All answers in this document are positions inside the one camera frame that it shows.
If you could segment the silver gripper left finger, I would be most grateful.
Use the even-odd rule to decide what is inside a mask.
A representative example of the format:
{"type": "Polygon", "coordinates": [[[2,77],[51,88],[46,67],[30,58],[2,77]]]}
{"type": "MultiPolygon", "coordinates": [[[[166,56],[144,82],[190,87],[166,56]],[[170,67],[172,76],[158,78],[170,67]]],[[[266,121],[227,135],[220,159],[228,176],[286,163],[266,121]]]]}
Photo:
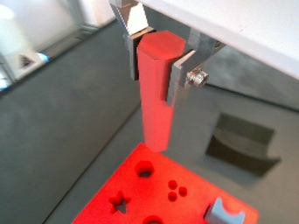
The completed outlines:
{"type": "Polygon", "coordinates": [[[128,50],[130,75],[139,80],[136,48],[142,37],[155,29],[148,25],[146,9],[136,0],[108,0],[116,21],[123,29],[126,48],[128,50]]]}

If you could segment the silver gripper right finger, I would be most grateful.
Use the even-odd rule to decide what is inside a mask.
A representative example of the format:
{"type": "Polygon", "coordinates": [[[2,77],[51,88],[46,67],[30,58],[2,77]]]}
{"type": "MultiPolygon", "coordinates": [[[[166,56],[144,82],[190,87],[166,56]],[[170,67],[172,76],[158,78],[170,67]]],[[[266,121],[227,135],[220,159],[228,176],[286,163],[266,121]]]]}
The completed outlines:
{"type": "Polygon", "coordinates": [[[174,108],[188,95],[190,87],[202,88],[208,80],[206,61],[226,45],[195,29],[190,31],[187,52],[172,63],[166,101],[174,108]]]}

